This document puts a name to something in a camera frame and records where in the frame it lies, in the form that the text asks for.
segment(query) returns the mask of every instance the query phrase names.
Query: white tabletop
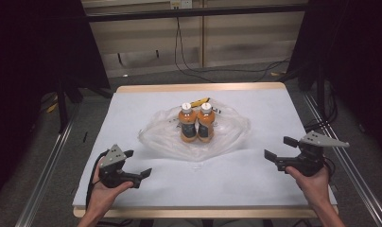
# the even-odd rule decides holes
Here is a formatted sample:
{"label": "white tabletop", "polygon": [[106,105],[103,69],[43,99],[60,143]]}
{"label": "white tabletop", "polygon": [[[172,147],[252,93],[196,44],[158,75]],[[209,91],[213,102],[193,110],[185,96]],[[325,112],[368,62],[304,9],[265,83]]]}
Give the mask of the white tabletop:
{"label": "white tabletop", "polygon": [[[305,135],[286,88],[279,83],[272,85],[269,88],[256,86],[258,89],[253,89],[254,85],[250,88],[249,85],[246,90],[236,90],[239,84],[233,88],[226,84],[225,87],[230,90],[224,91],[216,90],[215,86],[211,86],[212,90],[209,91],[206,84],[201,85],[204,91],[199,91],[198,84],[190,85],[196,89],[182,91],[176,91],[182,86],[163,85],[159,89],[169,92],[158,92],[154,91],[156,87],[149,87],[151,92],[146,92],[146,89],[114,94],[73,201],[75,215],[83,214],[87,185],[97,156],[117,144],[123,150],[134,150],[133,157],[123,167],[125,171],[139,173],[151,167],[152,172],[150,177],[142,181],[139,189],[130,189],[121,194],[108,216],[223,218],[223,211],[226,210],[269,209],[269,213],[261,215],[256,212],[248,215],[233,213],[236,216],[233,218],[315,217],[295,181],[284,172],[277,171],[275,164],[264,158],[264,149],[279,156],[295,157],[300,151],[283,144],[283,137],[299,140]],[[242,148],[202,162],[191,162],[166,157],[164,153],[140,143],[137,138],[139,131],[145,128],[156,112],[206,96],[227,104],[250,119],[252,133]],[[337,204],[329,191],[332,204]],[[276,209],[286,212],[272,214]],[[163,210],[172,213],[159,213]],[[221,212],[208,212],[209,215],[206,215],[200,210]]]}

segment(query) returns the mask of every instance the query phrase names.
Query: bottle cap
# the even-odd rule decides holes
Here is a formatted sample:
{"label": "bottle cap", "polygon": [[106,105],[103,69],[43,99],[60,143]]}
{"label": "bottle cap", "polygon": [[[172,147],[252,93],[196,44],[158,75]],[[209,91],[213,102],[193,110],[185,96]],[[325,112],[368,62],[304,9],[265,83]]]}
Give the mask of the bottle cap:
{"label": "bottle cap", "polygon": [[182,112],[185,113],[185,114],[190,114],[191,111],[192,111],[191,104],[188,103],[188,102],[184,102],[182,104]]}
{"label": "bottle cap", "polygon": [[212,111],[212,106],[210,103],[205,102],[202,105],[200,105],[200,107],[203,114],[209,114]]}

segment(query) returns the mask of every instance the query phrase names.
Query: power cord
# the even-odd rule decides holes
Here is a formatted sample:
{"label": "power cord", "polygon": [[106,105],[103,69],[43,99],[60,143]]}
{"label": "power cord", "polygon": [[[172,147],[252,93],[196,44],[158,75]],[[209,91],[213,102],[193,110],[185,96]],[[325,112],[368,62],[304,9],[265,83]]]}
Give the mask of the power cord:
{"label": "power cord", "polygon": [[266,73],[270,70],[270,69],[273,69],[273,68],[276,68],[278,67],[279,65],[283,64],[283,63],[286,63],[286,62],[289,62],[289,58],[286,58],[282,61],[277,61],[277,62],[273,62],[271,63],[270,65],[268,65],[265,69],[261,69],[261,70],[244,70],[244,69],[207,69],[207,70],[196,70],[196,69],[192,69],[188,66],[188,64],[186,63],[185,61],[185,58],[184,58],[184,53],[183,53],[183,44],[182,44],[182,29],[180,28],[180,20],[179,18],[177,18],[177,32],[176,32],[176,45],[175,45],[175,50],[174,50],[174,62],[176,64],[176,67],[179,69],[180,72],[182,72],[183,74],[187,75],[187,76],[190,76],[190,77],[195,77],[195,78],[199,78],[199,79],[204,79],[208,82],[212,82],[212,83],[216,83],[215,81],[212,81],[210,79],[207,79],[207,78],[204,78],[204,77],[201,77],[201,76],[197,76],[197,75],[193,75],[193,74],[188,74],[188,73],[185,73],[181,68],[180,66],[177,64],[177,48],[178,48],[178,40],[180,38],[180,46],[181,46],[181,53],[182,53],[182,62],[184,63],[185,67],[191,71],[191,72],[194,72],[194,73],[209,73],[209,72],[244,72],[244,73],[261,73],[261,72],[264,72],[264,74],[261,76],[261,78],[257,79],[257,80],[254,80],[253,82],[257,82],[261,79],[263,79],[266,75]]}

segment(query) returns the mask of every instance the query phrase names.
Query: plastic bag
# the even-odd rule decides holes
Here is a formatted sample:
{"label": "plastic bag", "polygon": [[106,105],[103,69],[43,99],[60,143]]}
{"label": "plastic bag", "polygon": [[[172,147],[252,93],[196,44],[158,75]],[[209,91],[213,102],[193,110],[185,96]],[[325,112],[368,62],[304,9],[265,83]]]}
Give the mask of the plastic bag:
{"label": "plastic bag", "polygon": [[232,152],[242,146],[251,133],[251,123],[236,110],[214,99],[209,99],[216,112],[214,137],[209,143],[197,139],[185,143],[180,138],[178,119],[181,106],[156,113],[148,125],[139,132],[138,139],[145,146],[160,152],[165,158],[201,162],[221,154]]}

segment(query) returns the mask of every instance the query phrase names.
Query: orange bottle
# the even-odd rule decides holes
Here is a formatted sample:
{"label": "orange bottle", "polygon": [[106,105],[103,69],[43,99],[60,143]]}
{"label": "orange bottle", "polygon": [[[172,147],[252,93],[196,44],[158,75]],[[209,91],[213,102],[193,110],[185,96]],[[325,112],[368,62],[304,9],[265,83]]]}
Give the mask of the orange bottle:
{"label": "orange bottle", "polygon": [[205,102],[200,106],[198,122],[198,138],[203,143],[209,143],[214,136],[215,122],[215,112],[212,111],[211,104]]}
{"label": "orange bottle", "polygon": [[190,103],[182,104],[179,120],[182,124],[181,139],[186,143],[193,142],[197,138],[197,130],[195,128],[197,113],[191,108]]}

